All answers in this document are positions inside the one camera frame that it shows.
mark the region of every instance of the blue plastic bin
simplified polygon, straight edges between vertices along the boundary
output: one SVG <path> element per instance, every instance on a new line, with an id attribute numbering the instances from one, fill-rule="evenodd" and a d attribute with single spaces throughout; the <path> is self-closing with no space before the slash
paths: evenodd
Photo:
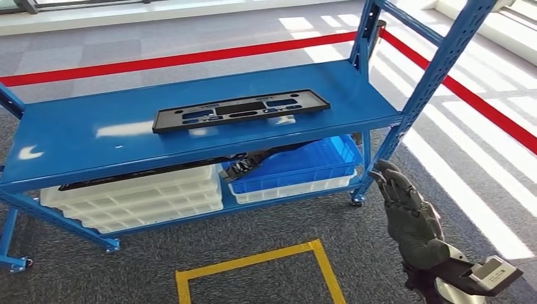
<path id="1" fill-rule="evenodd" d="M 272 155 L 241 179 L 231 182 L 236 194 L 321 181 L 354 174 L 362 156 L 349 135 L 321 139 L 294 151 Z"/>

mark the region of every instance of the red barrier tape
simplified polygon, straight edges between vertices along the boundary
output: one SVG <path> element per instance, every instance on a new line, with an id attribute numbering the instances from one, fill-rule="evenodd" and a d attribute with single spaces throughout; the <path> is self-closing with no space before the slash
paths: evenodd
<path id="1" fill-rule="evenodd" d="M 349 32 L 300 40 L 256 44 L 254 46 L 233 47 L 230 49 L 219 49 L 216 51 L 111 63 L 108 65 L 85 66 L 82 68 L 70 68 L 67 70 L 6 76 L 0 77 L 0 82 L 2 82 L 5 86 L 14 87 L 20 85 L 25 86 L 27 84 L 41 84 L 43 82 L 54 82 L 116 73 L 135 72 L 140 70 L 149 70 L 152 68 L 174 67 L 177 65 L 187 65 L 190 63 L 230 59 L 265 53 L 289 51 L 292 49 L 302 49 L 310 46 L 348 42 L 354 40 L 355 36 L 356 32 Z"/>
<path id="2" fill-rule="evenodd" d="M 408 45 L 404 44 L 401 40 L 397 39 L 387 30 L 383 30 L 381 32 L 381 37 L 424 70 L 429 65 L 430 62 L 425 59 L 425 57 L 411 49 Z M 443 81 L 443 84 L 460 99 L 464 100 L 468 105 L 476 109 L 476 111 L 480 112 L 488 120 L 493 122 L 500 129 L 505 131 L 507 134 L 537 155 L 537 137 L 533 136 L 532 133 L 528 132 L 526 129 L 509 119 L 509 117 L 496 110 L 496 108 L 488 104 L 481 97 L 468 90 L 466 87 L 464 87 L 464 85 L 460 84 L 460 82 L 456 81 L 450 76 L 446 77 L 446 79 Z"/>
<path id="3" fill-rule="evenodd" d="M 401 40 L 390 34 L 388 31 L 381 29 L 380 35 L 384 40 L 388 41 L 392 46 L 394 46 L 397 50 L 419 65 L 421 68 L 426 69 L 429 65 L 428 60 L 408 47 Z M 205 61 L 289 51 L 292 49 L 308 48 L 311 46 L 320 46 L 324 44 L 347 42 L 354 40 L 355 36 L 356 32 L 348 32 L 300 40 L 257 44 L 254 46 L 242 46 L 230 49 L 219 49 L 216 51 L 201 53 L 126 61 L 107 65 L 85 66 L 82 68 L 71 68 L 68 70 L 6 76 L 0 77 L 0 82 L 8 87 L 20 85 L 24 86 L 29 84 L 40 84 L 44 82 L 79 79 L 115 73 L 135 72 L 140 70 L 149 70 L 152 68 L 174 67 L 177 65 L 186 65 L 190 63 L 200 63 Z M 518 140 L 521 144 L 537 155 L 537 138 L 535 138 L 531 133 L 517 125 L 511 119 L 500 113 L 494 107 L 481 99 L 478 95 L 475 95 L 450 76 L 446 77 L 443 84 L 460 99 L 464 100 L 466 103 L 468 103 L 468 105 L 476 109 L 483 116 L 488 118 L 491 122 L 496 124 L 499 128 L 511 135 L 514 139 Z"/>

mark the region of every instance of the gray robotic hand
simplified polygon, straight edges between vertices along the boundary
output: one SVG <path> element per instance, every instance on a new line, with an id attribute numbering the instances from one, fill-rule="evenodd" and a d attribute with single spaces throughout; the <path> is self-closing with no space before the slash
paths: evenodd
<path id="1" fill-rule="evenodd" d="M 384 197 L 388 233 L 397 242 L 408 276 L 405 286 L 427 304 L 482 304 L 522 272 L 498 256 L 470 263 L 444 242 L 439 216 L 392 163 L 379 160 L 369 172 Z"/>

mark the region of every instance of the shelf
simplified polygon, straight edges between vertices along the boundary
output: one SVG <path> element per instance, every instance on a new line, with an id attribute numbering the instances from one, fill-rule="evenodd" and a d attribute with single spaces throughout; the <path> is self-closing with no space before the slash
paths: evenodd
<path id="1" fill-rule="evenodd" d="M 311 89 L 330 110 L 294 123 L 256 120 L 151 131 L 160 109 Z M 22 192 L 398 124 L 395 110 L 347 61 L 28 104 L 6 158 L 0 188 Z"/>
<path id="2" fill-rule="evenodd" d="M 227 187 L 226 185 L 222 184 L 222 202 L 224 203 L 224 209 L 222 209 L 222 210 L 215 211 L 215 212 L 210 212 L 210 213 L 204 213 L 204 214 L 196 215 L 196 216 L 193 216 L 193 217 L 178 218 L 176 220 L 169 220 L 168 222 L 162 222 L 162 223 L 153 224 L 153 225 L 147 225 L 147 226 L 136 227 L 136 228 L 132 228 L 132 229 L 126 229 L 126 230 L 123 230 L 123 231 L 106 233 L 106 234 L 103 234 L 103 237 L 106 237 L 106 238 L 110 238 L 110 237 L 113 238 L 114 237 L 114 238 L 116 238 L 118 236 L 123 236 L 123 235 L 127 235 L 127 234 L 135 234 L 137 232 L 156 229 L 156 228 L 162 228 L 162 227 L 166 227 L 168 225 L 176 225 L 176 224 L 179 224 L 179 223 L 191 222 L 191 221 L 199 220 L 199 219 L 206 219 L 208 217 L 217 216 L 217 215 L 223 215 L 223 214 L 226 214 L 226 213 L 234 213 L 234 212 L 237 212 L 237 211 L 240 211 L 240 210 L 246 210 L 246 209 L 250 210 L 250 209 L 253 209 L 253 208 L 265 207 L 265 206 L 268 206 L 268 205 L 279 205 L 279 204 L 283 204 L 283 203 L 290 203 L 292 201 L 300 201 L 300 200 L 306 200 L 308 198 L 316 198 L 316 197 L 319 197 L 319 196 L 328 195 L 328 194 L 332 194 L 332 193 L 340 193 L 340 192 L 343 192 L 343 191 L 351 191 L 351 190 L 356 189 L 359 185 L 360 185 L 360 178 L 359 177 L 354 177 L 350 181 L 349 186 L 346 186 L 346 187 L 339 187 L 339 188 L 335 188 L 335 189 L 328 189 L 328 190 L 316 191 L 316 192 L 312 192 L 312 193 L 305 193 L 305 194 L 301 194 L 301 195 L 288 196 L 288 197 L 285 197 L 285 198 L 272 199 L 272 200 L 268 200 L 268 201 L 259 201 L 259 202 L 256 202 L 256 203 L 238 204 L 236 199 L 235 199 L 235 197 L 233 196 L 233 194 L 231 194 L 231 191 L 229 190 L 229 187 Z M 345 203 L 350 203 L 350 196 L 349 196 L 348 201 L 342 201 L 341 202 L 341 204 L 345 204 Z"/>

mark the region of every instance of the yellow tape square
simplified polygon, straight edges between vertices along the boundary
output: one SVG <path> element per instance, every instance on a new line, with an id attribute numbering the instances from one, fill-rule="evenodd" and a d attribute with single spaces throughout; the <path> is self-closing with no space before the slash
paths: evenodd
<path id="1" fill-rule="evenodd" d="M 328 261 L 326 252 L 324 251 L 319 239 L 278 250 L 259 253 L 257 255 L 238 258 L 237 260 L 231 260 L 187 271 L 176 271 L 175 280 L 177 281 L 179 304 L 191 304 L 190 290 L 188 287 L 188 280 L 190 279 L 210 276 L 212 274 L 218 274 L 219 272 L 263 263 L 270 260 L 275 260 L 277 258 L 284 258 L 290 255 L 297 255 L 298 253 L 307 251 L 313 251 L 334 304 L 346 304 L 345 299 L 343 298 L 343 293 L 341 292 L 341 288 L 339 288 L 338 280 L 334 275 L 334 271 L 330 266 L 330 261 Z"/>

